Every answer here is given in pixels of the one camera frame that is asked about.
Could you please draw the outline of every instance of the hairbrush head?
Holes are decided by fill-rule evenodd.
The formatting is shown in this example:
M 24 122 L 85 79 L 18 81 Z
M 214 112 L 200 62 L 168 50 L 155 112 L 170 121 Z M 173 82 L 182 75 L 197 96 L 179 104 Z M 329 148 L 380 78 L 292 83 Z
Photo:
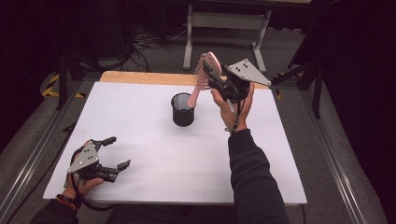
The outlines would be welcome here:
M 216 56 L 210 51 L 208 53 L 203 53 L 197 67 L 194 70 L 194 74 L 196 75 L 195 88 L 200 91 L 210 89 L 208 84 L 209 75 L 204 69 L 204 62 L 209 65 L 209 67 L 213 70 L 215 74 L 217 74 L 218 76 L 221 75 L 221 65 Z

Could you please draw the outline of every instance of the mesh cup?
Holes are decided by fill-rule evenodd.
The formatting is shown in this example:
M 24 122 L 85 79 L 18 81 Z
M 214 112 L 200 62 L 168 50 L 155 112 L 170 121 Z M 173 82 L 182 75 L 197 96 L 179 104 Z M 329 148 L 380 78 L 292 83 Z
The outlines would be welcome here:
M 189 107 L 187 101 L 190 94 L 182 92 L 176 94 L 171 101 L 173 107 L 173 121 L 180 127 L 186 127 L 194 121 L 194 107 Z

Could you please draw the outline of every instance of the white tabletop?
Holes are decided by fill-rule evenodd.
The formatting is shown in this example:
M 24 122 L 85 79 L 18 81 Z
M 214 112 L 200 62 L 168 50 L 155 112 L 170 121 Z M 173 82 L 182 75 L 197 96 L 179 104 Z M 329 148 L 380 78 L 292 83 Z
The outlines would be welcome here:
M 172 120 L 171 99 L 191 86 L 96 82 L 44 193 L 52 199 L 64 190 L 73 152 L 86 140 L 116 136 L 99 150 L 100 163 L 116 168 L 131 160 L 115 183 L 93 189 L 88 198 L 103 203 L 233 203 L 227 140 L 229 134 L 210 91 L 201 91 L 194 123 Z M 256 89 L 247 118 L 285 204 L 306 203 L 290 146 L 269 90 Z

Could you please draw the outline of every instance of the pink hairbrush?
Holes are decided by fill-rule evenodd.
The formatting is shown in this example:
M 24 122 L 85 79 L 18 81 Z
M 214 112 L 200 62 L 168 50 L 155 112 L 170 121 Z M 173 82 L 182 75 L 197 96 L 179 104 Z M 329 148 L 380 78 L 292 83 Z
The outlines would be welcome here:
M 221 65 L 216 58 L 216 56 L 212 52 L 208 53 L 203 53 L 201 54 L 201 58 L 199 59 L 198 65 L 194 70 L 195 74 L 195 87 L 194 90 L 187 101 L 187 105 L 189 107 L 195 107 L 197 104 L 198 100 L 198 95 L 200 91 L 208 90 L 210 89 L 208 80 L 209 80 L 209 75 L 204 71 L 204 62 L 210 66 L 210 68 L 213 69 L 213 72 L 217 75 L 221 75 Z

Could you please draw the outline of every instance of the black sleeve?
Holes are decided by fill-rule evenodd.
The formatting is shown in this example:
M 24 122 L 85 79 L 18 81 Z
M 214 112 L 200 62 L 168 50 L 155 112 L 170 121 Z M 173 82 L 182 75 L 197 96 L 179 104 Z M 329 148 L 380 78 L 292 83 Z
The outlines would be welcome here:
M 49 203 L 35 214 L 31 224 L 78 224 L 76 217 L 77 210 L 73 210 L 69 206 L 59 203 L 52 199 Z
M 249 129 L 228 141 L 233 199 L 240 224 L 289 223 L 285 204 L 270 173 L 270 163 Z

